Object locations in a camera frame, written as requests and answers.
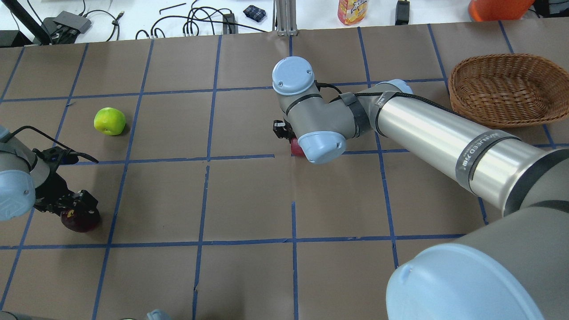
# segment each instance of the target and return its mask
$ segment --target cardboard surface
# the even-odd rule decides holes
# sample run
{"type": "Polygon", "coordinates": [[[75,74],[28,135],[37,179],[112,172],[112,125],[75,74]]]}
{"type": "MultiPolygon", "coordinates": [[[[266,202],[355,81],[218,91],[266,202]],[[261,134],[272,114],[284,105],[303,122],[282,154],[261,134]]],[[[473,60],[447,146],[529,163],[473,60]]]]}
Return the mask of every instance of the cardboard surface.
{"type": "MultiPolygon", "coordinates": [[[[61,320],[142,318],[154,308],[175,319],[386,319],[397,264],[500,213],[374,133],[327,165],[292,157],[271,131],[282,117],[274,64],[304,56],[319,81],[344,91],[400,78],[450,106],[447,77],[471,56],[511,48],[568,68],[568,26],[535,19],[2,49],[0,124],[36,126],[101,160],[58,172],[100,201],[102,224],[73,233],[42,212],[0,223],[0,309],[61,320]],[[122,135],[92,127],[106,106],[126,115],[122,135]]],[[[569,146],[568,128],[511,132],[557,148],[569,146]]]]}

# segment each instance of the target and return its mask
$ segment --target black pole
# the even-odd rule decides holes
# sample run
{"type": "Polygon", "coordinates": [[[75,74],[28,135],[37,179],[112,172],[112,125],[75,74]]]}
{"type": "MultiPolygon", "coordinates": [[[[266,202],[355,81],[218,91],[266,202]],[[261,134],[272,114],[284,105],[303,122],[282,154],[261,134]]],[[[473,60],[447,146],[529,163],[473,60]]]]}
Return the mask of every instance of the black pole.
{"type": "Polygon", "coordinates": [[[35,22],[30,14],[18,3],[17,0],[2,0],[2,3],[20,20],[28,30],[41,42],[41,44],[51,44],[50,36],[42,27],[35,22]]]}

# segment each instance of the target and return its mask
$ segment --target gray box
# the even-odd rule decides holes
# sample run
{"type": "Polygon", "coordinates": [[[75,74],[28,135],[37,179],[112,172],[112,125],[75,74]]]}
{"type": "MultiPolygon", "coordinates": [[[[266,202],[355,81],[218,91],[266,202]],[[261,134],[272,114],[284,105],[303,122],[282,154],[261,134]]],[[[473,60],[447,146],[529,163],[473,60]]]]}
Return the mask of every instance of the gray box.
{"type": "Polygon", "coordinates": [[[80,17],[76,14],[69,13],[67,11],[62,11],[57,17],[53,19],[53,22],[77,29],[82,34],[84,34],[85,31],[87,31],[87,29],[89,29],[91,26],[91,20],[80,17]]]}

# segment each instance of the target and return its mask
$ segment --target brown basket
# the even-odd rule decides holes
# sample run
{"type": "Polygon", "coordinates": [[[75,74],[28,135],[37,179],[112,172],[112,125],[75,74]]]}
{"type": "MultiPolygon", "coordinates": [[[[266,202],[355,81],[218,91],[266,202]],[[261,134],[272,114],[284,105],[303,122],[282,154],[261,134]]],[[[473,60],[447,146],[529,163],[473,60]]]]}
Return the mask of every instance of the brown basket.
{"type": "Polygon", "coordinates": [[[529,54],[463,60],[448,83],[452,109],[491,128],[545,124],[569,115],[569,73],[529,54]]]}

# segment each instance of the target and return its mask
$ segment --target plaid object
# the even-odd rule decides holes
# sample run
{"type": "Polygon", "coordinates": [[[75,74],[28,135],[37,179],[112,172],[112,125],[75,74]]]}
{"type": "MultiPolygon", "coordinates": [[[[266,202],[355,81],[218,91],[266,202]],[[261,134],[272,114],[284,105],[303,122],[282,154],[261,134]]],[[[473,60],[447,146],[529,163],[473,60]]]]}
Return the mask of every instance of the plaid object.
{"type": "Polygon", "coordinates": [[[260,22],[266,15],[267,12],[261,8],[257,8],[253,5],[248,6],[243,13],[247,16],[247,18],[251,18],[257,22],[260,22]]]}

